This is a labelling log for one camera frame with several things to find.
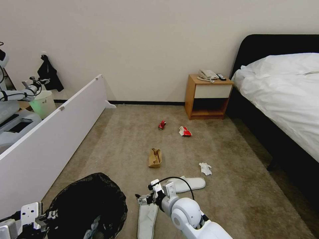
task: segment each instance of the nightstand drawer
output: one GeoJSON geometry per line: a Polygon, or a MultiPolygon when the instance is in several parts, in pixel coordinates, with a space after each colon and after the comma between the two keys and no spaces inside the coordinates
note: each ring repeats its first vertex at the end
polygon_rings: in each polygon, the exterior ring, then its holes
{"type": "Polygon", "coordinates": [[[194,98],[228,98],[232,85],[196,85],[194,98]]]}

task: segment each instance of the bed leg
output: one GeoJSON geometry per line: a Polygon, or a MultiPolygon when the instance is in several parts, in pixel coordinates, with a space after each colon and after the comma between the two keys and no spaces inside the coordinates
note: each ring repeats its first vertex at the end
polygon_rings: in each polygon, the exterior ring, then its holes
{"type": "Polygon", "coordinates": [[[277,163],[278,163],[277,160],[275,158],[272,158],[270,164],[267,167],[267,170],[268,171],[273,171],[275,169],[277,163]]]}

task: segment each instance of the floor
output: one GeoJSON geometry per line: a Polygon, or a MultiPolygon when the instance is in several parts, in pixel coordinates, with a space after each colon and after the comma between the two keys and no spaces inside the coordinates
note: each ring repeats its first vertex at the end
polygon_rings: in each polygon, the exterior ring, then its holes
{"type": "MultiPolygon", "coordinates": [[[[117,237],[136,238],[139,206],[153,179],[203,177],[194,191],[201,210],[233,238],[318,238],[319,216],[280,169],[266,170],[271,156],[236,119],[189,121],[182,106],[118,105],[105,110],[43,199],[46,209],[68,184],[91,173],[108,175],[126,195],[128,217],[117,237]],[[164,130],[158,130],[166,120],[164,130]],[[193,136],[181,137],[179,127],[193,136]],[[150,149],[162,150],[160,168],[148,167],[150,149]],[[212,175],[198,163],[212,166],[212,175]]],[[[190,197],[182,193],[180,197],[190,197]]],[[[154,238],[184,238],[158,212],[154,238]]]]}

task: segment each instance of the black garbage bag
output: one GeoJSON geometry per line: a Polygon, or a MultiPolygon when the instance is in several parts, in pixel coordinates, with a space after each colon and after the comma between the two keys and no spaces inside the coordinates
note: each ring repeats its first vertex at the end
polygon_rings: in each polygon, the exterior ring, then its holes
{"type": "Polygon", "coordinates": [[[49,239],[90,238],[96,230],[105,239],[113,239],[127,216],[125,195],[108,176],[94,173],[63,189],[48,211],[58,210],[49,239]]]}

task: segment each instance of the white slipper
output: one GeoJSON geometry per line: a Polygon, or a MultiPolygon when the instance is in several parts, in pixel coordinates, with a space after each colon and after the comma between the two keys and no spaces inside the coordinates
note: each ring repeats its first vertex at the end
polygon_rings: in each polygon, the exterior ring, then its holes
{"type": "Polygon", "coordinates": [[[154,225],[159,207],[155,204],[140,205],[138,239],[153,239],[154,225]]]}
{"type": "MultiPolygon", "coordinates": [[[[192,190],[202,189],[203,187],[206,186],[205,180],[203,178],[200,178],[200,177],[186,178],[185,176],[181,176],[181,178],[186,180],[186,182],[188,182],[188,184],[190,185],[192,190]]],[[[167,181],[175,183],[177,193],[183,193],[183,192],[189,191],[189,187],[187,186],[187,184],[180,179],[168,179],[167,181]]]]}

